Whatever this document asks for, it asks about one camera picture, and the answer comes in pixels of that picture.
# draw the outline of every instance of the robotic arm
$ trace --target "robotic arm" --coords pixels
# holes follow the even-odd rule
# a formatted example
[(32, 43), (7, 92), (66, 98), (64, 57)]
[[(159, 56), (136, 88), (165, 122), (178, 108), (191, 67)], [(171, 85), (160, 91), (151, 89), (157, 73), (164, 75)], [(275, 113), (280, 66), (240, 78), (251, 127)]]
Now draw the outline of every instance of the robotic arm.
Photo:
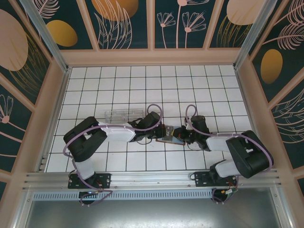
[[(90, 135), (89, 138), (81, 135), (68, 146), (82, 179), (84, 179), (86, 183), (92, 185), (95, 181), (96, 173), (93, 169), (91, 156), (102, 143), (113, 141), (131, 143), (140, 141), (145, 137), (148, 139), (162, 138), (166, 135), (166, 129), (161, 122), (158, 126), (147, 131), (131, 130), (131, 128), (138, 130), (151, 128), (156, 125), (159, 120), (160, 116), (155, 112), (150, 112), (143, 119), (140, 118), (122, 124), (121, 126), (100, 123), (94, 117), (88, 117), (69, 131), (64, 136), (64, 141), (68, 143), (76, 135), (91, 127), (106, 125), (106, 127), (88, 131), (87, 134)], [(269, 159), (265, 152), (247, 139), (232, 135), (216, 137), (207, 136), (198, 133), (194, 128), (205, 134), (210, 134), (205, 117), (197, 115), (185, 120), (185, 126), (175, 129), (172, 132), (172, 135), (188, 144), (196, 142), (202, 150), (230, 152), (233, 158), (233, 160), (220, 161), (210, 167), (209, 176), (214, 183), (219, 179), (233, 175), (242, 175), (245, 178), (250, 178), (269, 168), (274, 163), (271, 154), (253, 131), (246, 131), (242, 133), (242, 135), (258, 143), (264, 151), (267, 152), (268, 157), (271, 158), (272, 164), (269, 164)]]

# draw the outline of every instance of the gray metal floor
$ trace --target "gray metal floor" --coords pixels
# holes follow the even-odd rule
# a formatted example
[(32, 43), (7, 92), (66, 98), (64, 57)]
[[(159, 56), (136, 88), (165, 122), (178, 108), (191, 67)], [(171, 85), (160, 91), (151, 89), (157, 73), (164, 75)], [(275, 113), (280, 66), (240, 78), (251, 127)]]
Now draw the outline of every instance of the gray metal floor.
[(117, 200), (94, 207), (36, 201), (27, 228), (277, 228), (269, 189), (240, 189), (225, 205), (211, 199)]

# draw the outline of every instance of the white tiled surface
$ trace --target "white tiled surface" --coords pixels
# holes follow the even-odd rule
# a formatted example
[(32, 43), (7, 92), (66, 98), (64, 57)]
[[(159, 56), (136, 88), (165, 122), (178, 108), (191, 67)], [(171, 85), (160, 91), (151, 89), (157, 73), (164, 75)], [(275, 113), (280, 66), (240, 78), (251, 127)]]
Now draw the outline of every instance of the white tiled surface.
[[(197, 106), (211, 132), (242, 132), (250, 123), (232, 66), (118, 66), (73, 68), (46, 172), (72, 171), (62, 154), (63, 135), (89, 116), (105, 111), (163, 108), (163, 122), (180, 126), (186, 107)], [(153, 140), (103, 143), (92, 156), (96, 171), (165, 171), (208, 169), (228, 152), (192, 151), (187, 146)]]

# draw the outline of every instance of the yellow circle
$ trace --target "yellow circle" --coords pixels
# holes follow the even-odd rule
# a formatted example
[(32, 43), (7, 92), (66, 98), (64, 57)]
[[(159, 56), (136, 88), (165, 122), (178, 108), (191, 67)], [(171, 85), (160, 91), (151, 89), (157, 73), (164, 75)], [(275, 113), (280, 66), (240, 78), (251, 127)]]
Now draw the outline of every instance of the yellow circle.
[(279, 51), (268, 50), (262, 59), (261, 77), (267, 84), (273, 83), (279, 77), (283, 66), (283, 58)]
[(229, 0), (227, 17), (235, 25), (250, 25), (255, 22), (265, 0)]
[(66, 22), (53, 20), (47, 24), (55, 42), (64, 47), (70, 47), (77, 43), (77, 34), (75, 30)]
[(112, 21), (123, 20), (116, 2), (121, 10), (125, 9), (129, 17), (134, 16), (138, 9), (138, 0), (92, 0), (92, 4), (97, 12), (104, 18)]
[(12, 15), (1, 9), (0, 21), (0, 66), (20, 70), (28, 59), (27, 34)]

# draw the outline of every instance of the flower illustration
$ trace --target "flower illustration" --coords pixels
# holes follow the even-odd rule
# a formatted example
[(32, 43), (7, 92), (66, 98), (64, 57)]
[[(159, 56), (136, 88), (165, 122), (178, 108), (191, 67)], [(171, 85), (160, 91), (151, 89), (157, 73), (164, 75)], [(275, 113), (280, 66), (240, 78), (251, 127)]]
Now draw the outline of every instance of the flower illustration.
[(0, 123), (7, 124), (10, 121), (10, 113), (13, 108), (14, 100), (8, 96), (5, 101), (4, 95), (0, 95)]
[(200, 5), (209, 2), (209, 0), (177, 0), (180, 6)]
[(165, 48), (167, 48), (166, 41), (165, 41), (165, 36), (164, 36), (164, 33), (163, 33), (163, 28), (175, 25), (176, 22), (173, 20), (174, 17), (172, 16), (172, 13), (164, 13), (163, 15), (162, 15), (162, 13), (158, 13), (157, 14), (157, 19), (158, 19), (158, 22), (160, 23), (161, 29), (162, 29), (163, 44), (164, 44)]
[(180, 14), (181, 7), (187, 5), (200, 5), (209, 2), (209, 0), (177, 0), (179, 4), (179, 12), (177, 14), (177, 24), (176, 24), (176, 48), (179, 48), (179, 22), (180, 22)]
[(186, 39), (185, 39), (185, 48), (187, 48), (187, 36), (189, 32), (196, 32), (206, 29), (206, 24), (203, 24), (205, 21), (204, 13), (192, 13), (189, 18), (189, 12), (182, 14), (182, 22), (184, 24)]

